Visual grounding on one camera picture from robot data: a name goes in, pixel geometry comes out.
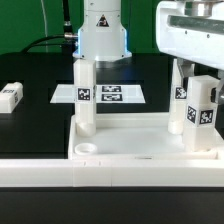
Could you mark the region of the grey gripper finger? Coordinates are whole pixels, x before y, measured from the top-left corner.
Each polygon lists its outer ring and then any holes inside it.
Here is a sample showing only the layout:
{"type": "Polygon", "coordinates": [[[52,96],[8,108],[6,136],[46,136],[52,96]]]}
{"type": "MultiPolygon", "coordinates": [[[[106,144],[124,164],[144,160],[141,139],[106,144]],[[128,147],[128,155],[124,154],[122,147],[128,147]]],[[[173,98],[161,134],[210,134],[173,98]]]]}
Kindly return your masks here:
{"type": "Polygon", "coordinates": [[[211,101],[216,104],[224,104],[224,78],[211,90],[211,101]]]}

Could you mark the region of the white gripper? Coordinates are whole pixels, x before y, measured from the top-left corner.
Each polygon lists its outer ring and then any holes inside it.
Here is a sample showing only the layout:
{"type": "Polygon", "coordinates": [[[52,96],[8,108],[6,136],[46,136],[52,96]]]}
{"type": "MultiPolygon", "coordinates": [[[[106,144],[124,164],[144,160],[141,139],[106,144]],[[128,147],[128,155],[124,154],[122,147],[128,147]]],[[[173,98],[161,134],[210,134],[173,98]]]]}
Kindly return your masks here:
{"type": "Polygon", "coordinates": [[[160,52],[179,57],[182,87],[194,76],[194,62],[224,70],[224,0],[211,4],[209,16],[188,15],[186,1],[161,1],[156,43],[160,52]]]}

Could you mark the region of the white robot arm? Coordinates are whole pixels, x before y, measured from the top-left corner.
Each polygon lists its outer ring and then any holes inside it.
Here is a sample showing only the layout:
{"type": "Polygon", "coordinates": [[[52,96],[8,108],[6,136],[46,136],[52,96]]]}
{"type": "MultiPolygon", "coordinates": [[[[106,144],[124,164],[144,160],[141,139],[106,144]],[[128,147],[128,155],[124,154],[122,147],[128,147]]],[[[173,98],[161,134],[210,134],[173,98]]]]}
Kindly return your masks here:
{"type": "MultiPolygon", "coordinates": [[[[100,64],[127,59],[127,32],[121,0],[84,0],[75,58],[100,64]]],[[[170,0],[156,8],[158,49],[224,71],[224,0],[170,0]]]]}

